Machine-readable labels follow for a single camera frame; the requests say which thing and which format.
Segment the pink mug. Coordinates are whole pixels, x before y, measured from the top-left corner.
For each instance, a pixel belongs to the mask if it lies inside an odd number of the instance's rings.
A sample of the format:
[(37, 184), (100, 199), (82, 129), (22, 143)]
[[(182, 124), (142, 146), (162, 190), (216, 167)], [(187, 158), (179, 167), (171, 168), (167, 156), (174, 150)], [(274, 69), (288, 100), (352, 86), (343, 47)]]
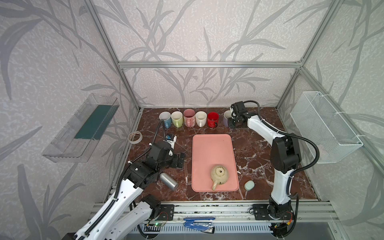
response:
[(193, 109), (186, 109), (183, 112), (184, 124), (188, 128), (193, 128), (196, 124), (196, 112)]

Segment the purple mug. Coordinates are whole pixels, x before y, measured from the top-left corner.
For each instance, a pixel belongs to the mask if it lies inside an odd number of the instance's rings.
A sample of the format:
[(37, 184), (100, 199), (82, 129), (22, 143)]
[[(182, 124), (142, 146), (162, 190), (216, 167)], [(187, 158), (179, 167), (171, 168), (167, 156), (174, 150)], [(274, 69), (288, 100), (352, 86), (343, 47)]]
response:
[(224, 126), (226, 127), (226, 128), (228, 128), (229, 127), (229, 118), (231, 118), (232, 116), (231, 116), (231, 110), (227, 110), (227, 111), (225, 111), (224, 112), (224, 114), (223, 114), (223, 124), (224, 124)]

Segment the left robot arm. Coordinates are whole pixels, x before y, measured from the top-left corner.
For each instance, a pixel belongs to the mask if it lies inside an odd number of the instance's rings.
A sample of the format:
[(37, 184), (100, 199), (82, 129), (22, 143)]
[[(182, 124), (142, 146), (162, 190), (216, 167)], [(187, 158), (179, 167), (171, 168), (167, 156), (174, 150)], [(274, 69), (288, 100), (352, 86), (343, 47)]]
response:
[(135, 200), (150, 184), (155, 183), (168, 168), (182, 168), (185, 153), (175, 153), (177, 136), (163, 134), (123, 170), (115, 192), (101, 209), (72, 237), (74, 240), (121, 240), (142, 222), (155, 220), (163, 214), (161, 201), (147, 195)]

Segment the red mug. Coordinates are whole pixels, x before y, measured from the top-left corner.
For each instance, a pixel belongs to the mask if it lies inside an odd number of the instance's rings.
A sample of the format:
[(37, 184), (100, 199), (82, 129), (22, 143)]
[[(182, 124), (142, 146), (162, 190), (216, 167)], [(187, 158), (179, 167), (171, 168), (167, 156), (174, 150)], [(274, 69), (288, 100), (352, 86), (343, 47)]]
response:
[(210, 112), (207, 115), (207, 124), (210, 128), (216, 128), (219, 124), (219, 114), (216, 112)]

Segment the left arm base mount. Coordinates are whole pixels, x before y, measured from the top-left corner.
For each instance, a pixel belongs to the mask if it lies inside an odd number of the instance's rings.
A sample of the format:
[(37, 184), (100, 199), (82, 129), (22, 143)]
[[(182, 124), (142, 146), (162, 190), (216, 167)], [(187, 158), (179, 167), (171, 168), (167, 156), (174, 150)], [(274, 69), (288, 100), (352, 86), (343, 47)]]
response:
[(155, 208), (151, 215), (151, 220), (172, 221), (175, 213), (175, 205), (161, 204)]

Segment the white mug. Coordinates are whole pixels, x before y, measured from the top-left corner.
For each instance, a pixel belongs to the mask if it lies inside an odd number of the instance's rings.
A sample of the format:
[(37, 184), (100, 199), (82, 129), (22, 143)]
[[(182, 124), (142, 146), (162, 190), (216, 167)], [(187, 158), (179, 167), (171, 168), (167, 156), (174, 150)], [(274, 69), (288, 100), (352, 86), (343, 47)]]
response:
[(195, 118), (196, 118), (196, 125), (199, 127), (199, 128), (202, 128), (206, 125), (207, 123), (207, 113), (204, 112), (204, 111), (199, 111), (195, 114)]

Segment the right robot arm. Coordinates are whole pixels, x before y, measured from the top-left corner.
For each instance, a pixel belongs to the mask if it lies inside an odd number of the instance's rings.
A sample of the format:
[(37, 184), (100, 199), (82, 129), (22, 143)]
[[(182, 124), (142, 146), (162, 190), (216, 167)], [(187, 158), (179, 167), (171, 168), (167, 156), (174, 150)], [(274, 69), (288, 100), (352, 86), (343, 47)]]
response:
[[(313, 167), (318, 162), (319, 148), (307, 138), (286, 133), (269, 124), (261, 116), (260, 104), (256, 101), (236, 102), (230, 106), (230, 111), (228, 124), (231, 129), (247, 126), (271, 145), (270, 162), (275, 170), (275, 176), (267, 212), (272, 219), (278, 220), (289, 211), (291, 199), (298, 197), (298, 194), (291, 193), (294, 175)], [(315, 150), (314, 160), (301, 168), (299, 168), (302, 161), (299, 140), (310, 144)]]

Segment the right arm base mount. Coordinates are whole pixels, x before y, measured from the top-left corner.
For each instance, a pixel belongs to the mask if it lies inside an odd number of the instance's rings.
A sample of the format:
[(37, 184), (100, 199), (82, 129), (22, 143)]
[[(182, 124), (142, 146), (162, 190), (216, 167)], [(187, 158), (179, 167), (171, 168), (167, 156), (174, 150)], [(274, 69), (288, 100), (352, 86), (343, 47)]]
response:
[(253, 204), (249, 210), (256, 220), (290, 220), (293, 209), (289, 204), (275, 206), (273, 204)]

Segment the light green mug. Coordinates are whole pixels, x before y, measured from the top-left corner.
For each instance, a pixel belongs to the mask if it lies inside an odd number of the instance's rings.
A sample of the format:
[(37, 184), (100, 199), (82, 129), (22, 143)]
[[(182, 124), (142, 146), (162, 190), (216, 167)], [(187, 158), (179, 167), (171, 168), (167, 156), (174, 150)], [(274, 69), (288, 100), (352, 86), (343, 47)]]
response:
[(176, 128), (181, 128), (184, 124), (184, 116), (180, 111), (175, 111), (171, 114), (172, 123)]

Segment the blue flower mug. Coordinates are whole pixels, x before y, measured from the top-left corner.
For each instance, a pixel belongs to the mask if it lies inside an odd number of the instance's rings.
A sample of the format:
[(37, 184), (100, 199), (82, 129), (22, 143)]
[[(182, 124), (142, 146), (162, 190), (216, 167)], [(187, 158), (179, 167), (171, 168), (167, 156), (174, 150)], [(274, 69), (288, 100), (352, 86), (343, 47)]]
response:
[(166, 129), (169, 129), (171, 127), (171, 125), (172, 125), (171, 113), (169, 113), (169, 112), (162, 112), (159, 115), (159, 119), (164, 121)]

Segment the beige ceramic teapot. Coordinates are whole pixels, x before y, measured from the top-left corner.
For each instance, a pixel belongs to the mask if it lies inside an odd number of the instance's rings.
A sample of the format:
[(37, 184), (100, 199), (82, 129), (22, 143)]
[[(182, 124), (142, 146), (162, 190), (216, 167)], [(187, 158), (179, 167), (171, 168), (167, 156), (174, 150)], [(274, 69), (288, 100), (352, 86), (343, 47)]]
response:
[(215, 191), (218, 185), (225, 184), (229, 179), (229, 172), (222, 165), (214, 166), (211, 170), (212, 190)]

